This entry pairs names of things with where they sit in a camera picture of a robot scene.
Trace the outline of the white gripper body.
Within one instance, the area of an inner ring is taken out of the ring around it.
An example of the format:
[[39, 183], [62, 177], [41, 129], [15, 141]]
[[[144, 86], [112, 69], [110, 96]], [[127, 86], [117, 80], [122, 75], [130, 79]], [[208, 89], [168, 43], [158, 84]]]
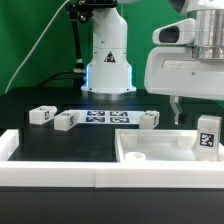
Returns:
[[197, 60], [187, 47], [156, 47], [148, 55], [149, 93], [224, 100], [224, 61]]

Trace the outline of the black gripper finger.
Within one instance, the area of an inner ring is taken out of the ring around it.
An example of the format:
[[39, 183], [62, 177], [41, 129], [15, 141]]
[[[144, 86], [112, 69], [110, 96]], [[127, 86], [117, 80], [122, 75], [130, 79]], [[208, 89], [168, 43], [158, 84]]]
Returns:
[[174, 112], [174, 122], [176, 125], [182, 125], [186, 121], [186, 114], [183, 112], [181, 103], [182, 98], [179, 96], [170, 97], [170, 106]]

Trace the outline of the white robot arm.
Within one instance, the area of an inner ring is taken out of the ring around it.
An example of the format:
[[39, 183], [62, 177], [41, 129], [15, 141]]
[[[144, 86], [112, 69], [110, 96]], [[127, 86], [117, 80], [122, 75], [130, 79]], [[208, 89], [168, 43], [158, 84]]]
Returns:
[[[92, 18], [93, 58], [83, 91], [101, 99], [134, 92], [126, 60], [127, 23], [116, 6], [131, 0], [81, 0], [81, 18]], [[224, 100], [224, 0], [168, 0], [186, 18], [156, 29], [144, 86], [168, 95], [176, 116], [181, 97]]]

